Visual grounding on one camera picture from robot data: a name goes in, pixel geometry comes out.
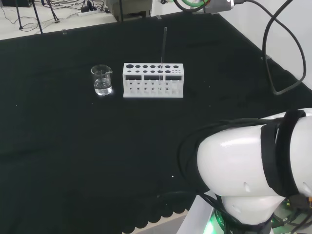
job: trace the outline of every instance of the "table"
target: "table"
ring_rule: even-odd
[[[183,99],[124,99],[124,62],[183,63]],[[0,232],[119,234],[189,208],[179,142],[220,119],[312,106],[273,96],[261,52],[219,15],[177,13],[0,41]],[[90,69],[114,72],[99,98]],[[271,62],[276,88],[294,77]]]

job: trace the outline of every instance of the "cable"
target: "cable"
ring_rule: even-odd
[[[182,2],[184,2],[186,5],[191,6],[191,7],[199,7],[202,6],[204,4],[207,4],[210,0],[203,0],[200,2],[189,2],[187,0],[182,0]]]
[[[0,3],[1,3],[1,9],[2,9],[2,11],[3,11],[3,13],[4,13],[4,17],[5,17],[8,21],[10,21],[11,24],[15,24],[15,22],[16,22],[18,19],[13,23],[9,18],[7,18],[6,15],[5,15],[4,9],[3,9],[3,7],[2,7],[2,1],[1,1],[1,0],[0,0]]]
[[[261,5],[260,3],[254,1],[254,0],[245,0],[245,2],[251,2],[251,3],[254,3],[256,4],[257,6],[259,6],[261,9],[263,9],[269,16],[271,16],[271,19],[270,21],[268,22],[267,24],[267,27],[265,29],[265,32],[264,32],[264,35],[263,35],[263,43],[262,43],[262,59],[263,59],[263,62],[264,62],[264,67],[265,67],[265,71],[266,71],[266,76],[267,76],[267,79],[269,81],[269,84],[271,86],[271,91],[275,94],[275,95],[281,95],[281,94],[284,94],[286,93],[287,91],[295,88],[296,86],[298,86],[303,80],[304,78],[306,77],[306,73],[307,73],[307,65],[306,65],[306,59],[305,59],[305,56],[304,56],[304,53],[303,53],[303,49],[298,41],[298,39],[296,38],[296,36],[291,32],[291,30],[289,30],[284,24],[282,24],[278,19],[277,19],[277,16],[292,2],[293,0],[287,0],[277,11],[274,15],[272,15],[263,5]],[[303,62],[303,75],[301,77],[300,80],[298,80],[295,84],[281,90],[281,91],[276,91],[275,87],[274,87],[274,84],[273,84],[273,81],[272,81],[272,76],[271,76],[271,73],[270,73],[270,70],[269,70],[269,65],[268,65],[268,59],[267,59],[267,55],[266,55],[266,49],[267,49],[267,39],[268,39],[268,34],[269,34],[269,30],[270,30],[270,27],[272,25],[272,23],[276,21],[279,25],[281,25],[290,35],[291,37],[294,39],[294,41],[296,42],[298,48],[299,48],[299,51],[300,51],[300,54],[301,54],[301,57],[302,57],[302,62]]]
[[[311,216],[312,216],[312,212],[311,212],[311,210],[310,210],[309,215],[307,215],[307,217],[306,217],[297,227],[295,227],[295,228],[291,231],[291,234],[294,234],[296,231],[298,231],[300,228],[302,228],[303,225],[306,224],[307,221],[311,218]]]
[[[302,214],[302,211],[295,209],[290,215],[288,215],[285,219],[281,219],[278,216],[276,216],[275,214],[273,215],[273,218],[276,219],[278,221],[278,223],[273,223],[272,224],[272,228],[278,228],[281,226],[284,226],[285,224],[289,224],[290,222],[296,220],[298,218],[299,215]]]
[[[202,4],[201,6],[199,6],[199,7],[197,7],[197,8],[194,8],[194,9],[187,9],[187,8],[184,8],[183,6],[180,5],[180,3],[179,3],[177,0],[174,0],[174,2],[175,2],[175,4],[176,4],[176,6],[177,6],[180,10],[182,10],[182,11],[184,11],[184,12],[196,12],[196,11],[199,11],[199,10],[203,9],[203,8],[210,2],[210,0],[208,0],[205,4]]]
[[[299,224],[299,223],[292,223],[292,222],[290,222],[289,225],[292,225],[292,226],[297,227],[297,226],[299,226],[300,224]],[[311,226],[311,225],[312,225],[312,220],[309,221],[309,222],[307,222],[307,223],[305,223],[305,224],[303,224],[301,227],[306,228],[306,227],[309,227],[309,226]]]

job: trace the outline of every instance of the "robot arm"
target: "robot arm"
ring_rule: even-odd
[[[286,147],[289,149],[289,158],[276,158],[272,163],[284,165],[289,160],[290,170],[277,170],[278,178],[284,180],[293,177],[293,185],[298,193],[312,196],[312,110],[306,109],[306,112],[308,116],[299,118],[291,133],[289,147]],[[284,114],[268,118],[283,117]],[[261,134],[264,126],[218,132],[202,141],[197,151],[197,166],[202,180],[221,196],[224,208],[230,215],[248,225],[271,219],[279,204],[291,195],[272,186],[272,178],[268,177],[270,165],[264,163],[263,157],[267,145],[263,144]],[[277,145],[284,136],[277,133],[273,143],[276,140]],[[287,183],[281,183],[277,186],[288,190]]]

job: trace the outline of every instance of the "floor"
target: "floor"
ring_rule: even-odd
[[[43,22],[41,23],[41,26],[44,33],[116,22],[116,19],[112,14],[105,12],[99,12],[87,16],[78,16],[77,13],[80,12],[80,10],[77,9],[80,7],[77,5],[75,6],[77,9],[62,8],[55,10],[54,12],[60,19],[60,22],[54,23],[50,8],[44,7],[40,2],[35,2],[35,4],[40,22]],[[33,7],[19,8],[19,14],[22,17],[21,23],[23,26],[27,24],[23,29],[24,31],[19,30],[20,25],[17,20],[18,16],[16,8],[3,6],[3,10],[6,17],[10,19],[13,24],[5,18],[3,11],[0,9],[0,40],[40,34],[39,28],[36,28],[37,20],[35,19],[36,15]]]

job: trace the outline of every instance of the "test tube rack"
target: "test tube rack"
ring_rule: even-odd
[[[125,63],[124,98],[183,98],[181,63]]]

